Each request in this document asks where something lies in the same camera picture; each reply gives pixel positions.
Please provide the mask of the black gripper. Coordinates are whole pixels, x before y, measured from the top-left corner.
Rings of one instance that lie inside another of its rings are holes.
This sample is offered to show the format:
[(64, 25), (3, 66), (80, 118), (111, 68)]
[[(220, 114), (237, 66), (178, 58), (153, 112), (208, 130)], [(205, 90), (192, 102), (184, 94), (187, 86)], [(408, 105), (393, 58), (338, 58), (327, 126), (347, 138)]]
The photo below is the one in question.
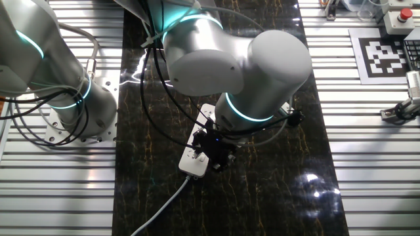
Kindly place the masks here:
[(214, 132), (199, 130), (193, 133), (192, 159), (204, 162), (208, 157), (212, 162), (215, 172), (226, 170), (235, 160), (236, 146), (226, 143), (222, 137)]

